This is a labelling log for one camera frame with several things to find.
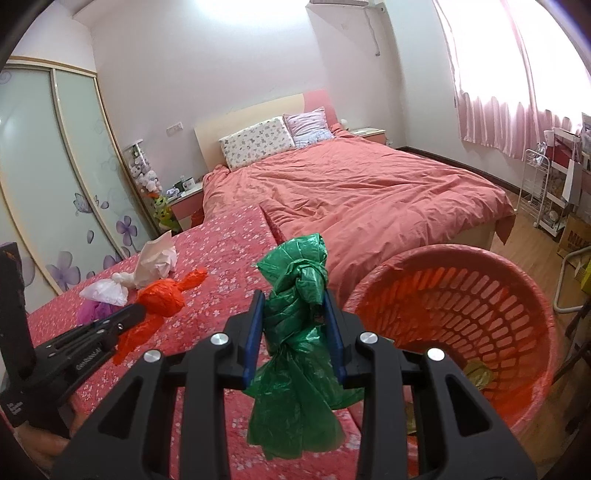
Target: white patterned pillow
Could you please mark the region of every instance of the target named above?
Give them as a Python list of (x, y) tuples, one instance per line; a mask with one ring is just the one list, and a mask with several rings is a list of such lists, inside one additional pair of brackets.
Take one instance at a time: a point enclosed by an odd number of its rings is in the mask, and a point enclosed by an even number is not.
[(220, 145), (231, 171), (296, 147), (280, 116), (221, 138)]

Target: metal screw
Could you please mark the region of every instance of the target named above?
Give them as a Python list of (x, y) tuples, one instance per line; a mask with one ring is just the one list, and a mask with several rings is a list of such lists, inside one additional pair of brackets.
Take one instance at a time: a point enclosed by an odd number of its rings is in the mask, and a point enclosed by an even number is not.
[(144, 353), (144, 360), (149, 364), (153, 364), (162, 358), (162, 354), (158, 350), (148, 350)]
[(230, 337), (225, 333), (214, 333), (212, 335), (212, 343), (214, 345), (225, 345), (230, 341)]
[(427, 356), (431, 360), (435, 360), (436, 362), (440, 362), (445, 358), (445, 352), (440, 348), (430, 348), (427, 350)]
[(373, 343), (377, 343), (378, 336), (373, 332), (363, 332), (361, 335), (359, 335), (359, 340), (361, 340), (363, 343), (371, 345)]

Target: mug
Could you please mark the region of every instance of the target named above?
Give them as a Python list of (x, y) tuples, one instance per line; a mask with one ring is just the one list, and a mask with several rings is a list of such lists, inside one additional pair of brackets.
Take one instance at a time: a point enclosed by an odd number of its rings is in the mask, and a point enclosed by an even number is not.
[(191, 177), (190, 179), (185, 180), (183, 182), (183, 188), (185, 189), (185, 192), (188, 190), (191, 190), (194, 186), (195, 186), (195, 179), (193, 177)]

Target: electrical outlet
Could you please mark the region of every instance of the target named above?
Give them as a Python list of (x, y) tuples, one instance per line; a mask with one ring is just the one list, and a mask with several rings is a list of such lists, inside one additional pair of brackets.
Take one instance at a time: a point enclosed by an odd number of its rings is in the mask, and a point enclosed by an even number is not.
[(174, 134), (176, 134), (176, 133), (180, 132), (182, 129), (183, 129), (183, 124), (182, 124), (181, 122), (179, 122), (179, 123), (177, 123), (177, 124), (174, 124), (174, 125), (173, 125), (173, 126), (171, 126), (171, 127), (168, 127), (168, 128), (166, 129), (166, 134), (167, 134), (169, 137), (172, 137)]

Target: sliding wardrobe door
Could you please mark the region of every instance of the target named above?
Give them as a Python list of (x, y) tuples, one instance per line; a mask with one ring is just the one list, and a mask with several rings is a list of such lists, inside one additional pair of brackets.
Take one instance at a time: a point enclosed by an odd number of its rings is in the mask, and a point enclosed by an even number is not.
[(50, 72), (0, 76), (0, 186), (14, 224), (56, 291), (119, 259), (70, 165)]
[(45, 280), (35, 265), (30, 251), (12, 221), (10, 211), (0, 192), (0, 245), (16, 242), (22, 260), (22, 279), (25, 281), (25, 303), (27, 311), (33, 312), (56, 296), (56, 292)]
[(152, 228), (141, 212), (105, 125), (95, 79), (55, 70), (54, 88), (64, 140), (73, 168), (85, 186), (93, 210), (125, 257), (150, 240)]

